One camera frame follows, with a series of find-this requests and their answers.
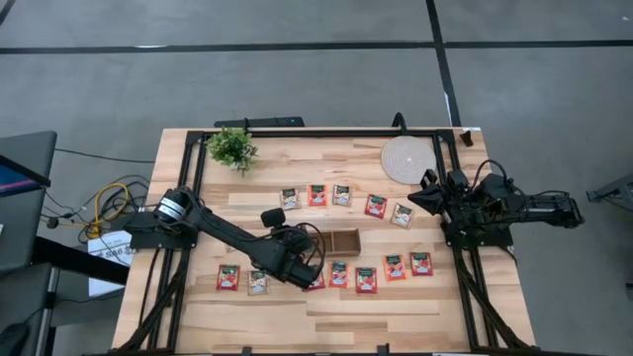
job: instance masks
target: small succulent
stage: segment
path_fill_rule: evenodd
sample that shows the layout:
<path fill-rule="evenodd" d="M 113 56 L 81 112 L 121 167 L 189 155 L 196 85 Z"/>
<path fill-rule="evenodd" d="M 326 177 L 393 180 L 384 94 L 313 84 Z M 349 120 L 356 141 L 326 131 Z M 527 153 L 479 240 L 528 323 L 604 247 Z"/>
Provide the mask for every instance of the small succulent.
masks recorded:
<path fill-rule="evenodd" d="M 222 165 L 232 166 L 244 176 L 257 155 L 257 147 L 252 144 L 252 135 L 244 129 L 222 128 L 206 142 L 211 157 Z"/>

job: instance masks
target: gray floor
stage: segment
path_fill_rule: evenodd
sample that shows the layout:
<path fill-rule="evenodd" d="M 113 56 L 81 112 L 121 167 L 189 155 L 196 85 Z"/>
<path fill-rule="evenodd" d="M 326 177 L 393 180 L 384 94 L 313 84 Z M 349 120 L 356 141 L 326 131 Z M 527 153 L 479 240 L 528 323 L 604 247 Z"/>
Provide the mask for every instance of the gray floor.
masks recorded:
<path fill-rule="evenodd" d="M 445 41 L 633 39 L 626 0 L 437 1 Z M 0 46 L 429 41 L 423 1 L 18 0 Z M 633 171 L 633 47 L 451 49 L 464 126 L 526 192 L 569 190 L 587 223 L 513 228 L 537 342 L 550 350 L 633 354 L 631 215 L 585 190 Z M 0 134 L 59 133 L 58 146 L 150 159 L 163 128 L 302 116 L 309 126 L 447 126 L 433 49 L 0 55 Z M 105 183 L 151 167 L 55 155 L 51 193 L 78 206 Z M 41 235 L 76 244 L 75 230 Z M 85 280 L 61 279 L 66 298 Z M 120 301 L 61 327 L 55 354 L 105 351 Z"/>

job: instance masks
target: brown box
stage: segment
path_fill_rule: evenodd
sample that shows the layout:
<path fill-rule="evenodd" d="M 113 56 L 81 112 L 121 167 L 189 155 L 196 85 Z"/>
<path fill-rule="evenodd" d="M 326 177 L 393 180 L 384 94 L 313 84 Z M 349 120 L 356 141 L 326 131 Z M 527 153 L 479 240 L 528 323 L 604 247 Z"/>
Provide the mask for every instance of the brown box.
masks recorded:
<path fill-rule="evenodd" d="M 358 228 L 322 231 L 321 234 L 325 240 L 325 257 L 357 257 L 360 254 Z M 310 232 L 310 237 L 319 238 L 316 232 Z"/>

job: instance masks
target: computer monitor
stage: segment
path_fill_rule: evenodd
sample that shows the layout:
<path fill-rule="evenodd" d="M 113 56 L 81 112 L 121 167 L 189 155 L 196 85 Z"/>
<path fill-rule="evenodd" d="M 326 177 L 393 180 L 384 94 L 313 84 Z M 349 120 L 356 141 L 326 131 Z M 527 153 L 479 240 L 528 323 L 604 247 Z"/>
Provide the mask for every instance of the computer monitor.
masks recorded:
<path fill-rule="evenodd" d="M 50 181 L 0 154 L 0 198 L 50 187 Z"/>

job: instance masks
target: wooden tabletop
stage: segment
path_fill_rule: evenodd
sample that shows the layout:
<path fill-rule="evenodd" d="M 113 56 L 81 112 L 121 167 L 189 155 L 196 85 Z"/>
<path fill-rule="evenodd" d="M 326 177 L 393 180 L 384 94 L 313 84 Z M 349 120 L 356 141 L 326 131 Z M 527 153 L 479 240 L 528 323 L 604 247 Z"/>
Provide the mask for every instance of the wooden tabletop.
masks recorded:
<path fill-rule="evenodd" d="M 157 203 L 168 188 L 175 188 L 186 132 L 163 132 L 149 204 Z M 353 281 L 346 290 L 327 288 L 308 293 L 272 281 L 269 295 L 249 297 L 244 275 L 239 279 L 237 292 L 218 292 L 220 264 L 239 264 L 243 271 L 252 268 L 246 255 L 226 252 L 222 242 L 202 234 L 191 256 L 177 352 L 240 352 L 242 346 L 252 346 L 254 352 L 374 352 L 378 344 L 388 342 L 393 352 L 468 350 L 453 257 L 444 243 L 439 217 L 432 217 L 407 200 L 407 194 L 418 191 L 419 186 L 396 183 L 383 171 L 381 149 L 388 140 L 256 138 L 253 141 L 259 147 L 259 157 L 244 178 L 207 158 L 202 198 L 215 214 L 254 234 L 268 232 L 259 215 L 279 207 L 281 189 L 298 188 L 305 202 L 309 183 L 326 184 L 329 189 L 334 183 L 351 185 L 351 208 L 304 204 L 302 209 L 286 215 L 290 224 L 309 222 L 321 230 L 358 227 L 360 256 L 337 260 L 352 267 L 376 267 L 378 294 L 357 295 Z M 471 181 L 479 164 L 488 158 L 482 133 L 474 131 L 473 141 L 472 147 L 457 141 L 462 169 Z M 443 149 L 449 163 L 447 149 Z M 189 185 L 194 167 L 192 163 Z M 384 220 L 364 215 L 368 194 L 388 198 Z M 390 223 L 395 203 L 415 210 L 410 229 Z M 434 276 L 412 277 L 407 261 L 408 279 L 387 282 L 381 256 L 408 255 L 411 251 L 431 252 Z M 481 254 L 491 302 L 520 338 L 533 343 L 514 262 L 498 248 L 482 248 Z M 153 251 L 147 250 L 134 258 L 113 347 L 127 341 L 137 327 L 152 255 Z M 156 263 L 147 311 L 154 302 L 160 265 Z M 481 311 L 474 300 L 473 304 L 480 342 L 485 344 Z M 168 309 L 163 314 L 159 346 L 165 344 L 170 316 Z"/>

